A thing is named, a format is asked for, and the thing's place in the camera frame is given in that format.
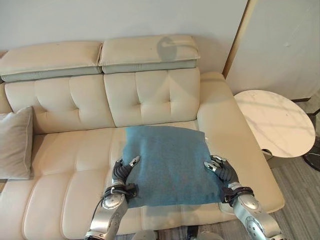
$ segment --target throw pillow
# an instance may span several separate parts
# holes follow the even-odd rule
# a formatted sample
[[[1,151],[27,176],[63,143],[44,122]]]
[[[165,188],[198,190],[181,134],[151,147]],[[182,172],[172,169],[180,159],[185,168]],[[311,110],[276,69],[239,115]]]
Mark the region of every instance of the throw pillow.
[[[33,109],[0,113],[0,179],[29,179]]]

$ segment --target cream leather sofa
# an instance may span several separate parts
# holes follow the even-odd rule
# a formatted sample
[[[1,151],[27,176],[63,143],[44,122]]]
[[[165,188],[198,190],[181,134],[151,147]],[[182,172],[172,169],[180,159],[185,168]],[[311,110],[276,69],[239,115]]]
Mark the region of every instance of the cream leather sofa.
[[[82,239],[131,125],[205,132],[210,152],[230,160],[266,211],[282,208],[282,193],[224,77],[200,76],[198,58],[192,37],[183,35],[9,50],[0,61],[0,113],[33,106],[34,176],[9,180],[0,193],[0,239]],[[217,203],[144,206],[127,211],[118,233],[234,218]]]

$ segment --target white marble tabletop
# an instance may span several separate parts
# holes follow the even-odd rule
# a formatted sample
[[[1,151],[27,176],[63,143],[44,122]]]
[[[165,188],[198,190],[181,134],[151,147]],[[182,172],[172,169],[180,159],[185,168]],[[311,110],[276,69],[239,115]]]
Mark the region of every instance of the white marble tabletop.
[[[316,133],[311,120],[289,99],[264,90],[243,91],[234,98],[261,149],[291,158],[305,154],[314,145]]]

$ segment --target blue towel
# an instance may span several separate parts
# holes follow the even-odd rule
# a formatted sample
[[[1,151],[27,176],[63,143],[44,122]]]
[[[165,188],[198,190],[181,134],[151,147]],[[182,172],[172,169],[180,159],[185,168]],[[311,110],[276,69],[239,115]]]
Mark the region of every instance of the blue towel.
[[[123,163],[136,156],[140,161],[126,183],[137,184],[139,192],[130,199],[129,208],[220,202],[222,182],[204,167],[210,152],[203,132],[172,126],[127,127]]]

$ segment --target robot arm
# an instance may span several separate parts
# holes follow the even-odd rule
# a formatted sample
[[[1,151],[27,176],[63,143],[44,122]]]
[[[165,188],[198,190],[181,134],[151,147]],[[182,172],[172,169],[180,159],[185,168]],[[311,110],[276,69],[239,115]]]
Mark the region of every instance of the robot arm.
[[[135,184],[125,185],[132,168],[139,162],[135,157],[128,165],[117,161],[112,171],[112,186],[108,187],[95,207],[85,240],[114,240],[122,217],[128,210],[128,200],[137,194]]]
[[[285,240],[278,223],[262,209],[252,189],[239,183],[237,173],[227,159],[212,155],[211,162],[205,161],[204,166],[227,186],[221,191],[221,201],[233,207],[235,216],[252,240]]]

